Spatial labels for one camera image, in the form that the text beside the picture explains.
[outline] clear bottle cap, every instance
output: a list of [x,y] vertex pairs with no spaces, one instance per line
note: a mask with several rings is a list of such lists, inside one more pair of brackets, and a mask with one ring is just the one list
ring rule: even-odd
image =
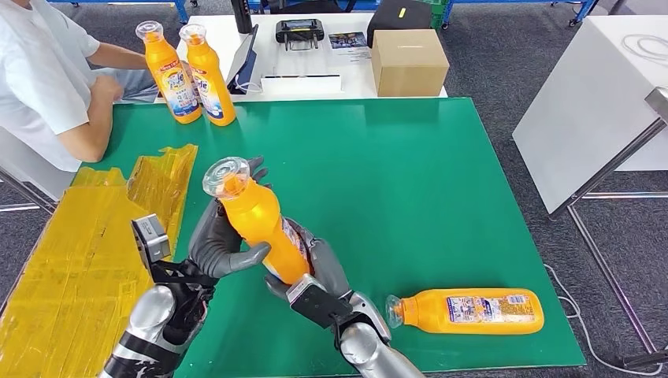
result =
[[390,328],[397,328],[403,324],[403,304],[401,299],[394,295],[389,295],[385,301],[385,312],[388,315],[388,325]]
[[188,45],[201,45],[205,40],[204,37],[206,36],[206,28],[200,24],[188,24],[181,28],[181,31],[179,31],[179,36]]
[[157,21],[144,21],[137,25],[135,33],[144,42],[156,42],[163,39],[162,25]]
[[246,189],[251,179],[251,167],[248,161],[241,157],[226,157],[204,173],[202,187],[213,197],[233,199]]

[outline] green cutting mat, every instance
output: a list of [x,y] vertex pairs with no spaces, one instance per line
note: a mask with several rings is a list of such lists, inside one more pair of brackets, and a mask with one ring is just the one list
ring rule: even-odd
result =
[[[431,288],[525,287],[545,326],[533,335],[393,331],[392,346],[423,371],[582,365],[531,235],[468,98],[247,102],[219,128],[177,124],[164,105],[116,106],[105,159],[129,176],[139,155],[199,146],[176,258],[209,197],[201,179],[216,160],[263,154],[284,215],[327,239],[351,286],[380,308],[389,294]],[[264,287],[255,267],[217,286],[206,324],[179,377],[352,373],[332,334]]]

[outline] gray carpet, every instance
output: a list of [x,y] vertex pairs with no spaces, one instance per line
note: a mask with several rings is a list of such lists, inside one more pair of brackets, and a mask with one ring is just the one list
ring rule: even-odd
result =
[[[605,7],[611,3],[611,0],[601,0],[600,5]],[[180,24],[176,11],[168,6],[83,4],[78,9],[69,5],[58,8],[98,39],[134,50],[141,49],[134,27],[147,19],[162,22],[167,39],[171,43],[178,41]],[[227,2],[211,0],[201,0],[197,9],[188,8],[191,14],[230,13]],[[547,4],[456,5],[451,26],[441,33],[451,63],[446,89],[451,96],[473,98],[541,256],[556,269],[580,303],[598,355],[618,364],[620,356],[643,351],[640,341],[573,222],[567,215],[548,220],[511,139],[521,115],[577,30],[566,26],[573,18],[571,8],[568,4],[555,7]],[[618,173],[603,186],[620,190],[666,190],[668,174]],[[5,203],[8,195],[7,188],[0,185],[0,201]],[[664,224],[668,222],[668,201],[583,201],[577,209],[608,256],[657,347],[665,346],[668,343],[668,254],[665,252],[668,234]],[[0,260],[6,262],[0,276],[0,297],[7,294],[45,221],[46,217],[39,210],[0,214]],[[628,376],[598,364],[586,347],[580,325],[577,321],[571,324],[587,357],[585,367],[450,372],[430,376]],[[660,376],[668,376],[668,368]]]

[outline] robotic arm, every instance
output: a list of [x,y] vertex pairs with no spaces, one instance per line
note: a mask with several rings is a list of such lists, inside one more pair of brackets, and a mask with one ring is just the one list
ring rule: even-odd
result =
[[352,291],[329,244],[288,219],[308,247],[314,276],[292,287],[265,276],[269,290],[290,307],[334,333],[334,347],[364,378],[424,378],[406,356],[390,346],[390,330],[373,302]]
[[155,215],[132,221],[144,266],[155,285],[135,304],[130,321],[100,378],[171,377],[206,319],[218,280],[260,263],[269,252],[259,243],[239,252],[241,237],[213,200],[191,238],[188,258],[170,255],[165,230]]
[[[250,160],[253,172],[262,158]],[[266,169],[253,174],[259,181]],[[314,276],[289,287],[265,277],[272,293],[290,307],[334,333],[334,347],[365,378],[421,378],[422,373],[389,345],[391,335],[380,312],[362,293],[352,291],[343,268],[327,242],[289,220],[305,245]],[[129,324],[113,349],[101,378],[169,378],[183,361],[202,328],[218,280],[259,264],[268,243],[241,252],[242,238],[230,225],[225,209],[212,200],[199,220],[181,263],[164,261],[171,251],[155,215],[132,222],[144,266],[155,285],[135,304]]]

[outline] paper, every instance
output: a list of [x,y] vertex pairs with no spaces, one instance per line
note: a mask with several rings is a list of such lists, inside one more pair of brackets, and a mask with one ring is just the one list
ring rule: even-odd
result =
[[82,168],[65,192],[0,317],[0,376],[88,378],[102,370],[152,282],[130,220],[157,213],[176,245],[197,147]]
[[371,59],[371,49],[361,31],[330,34],[329,43],[339,63],[365,63]]

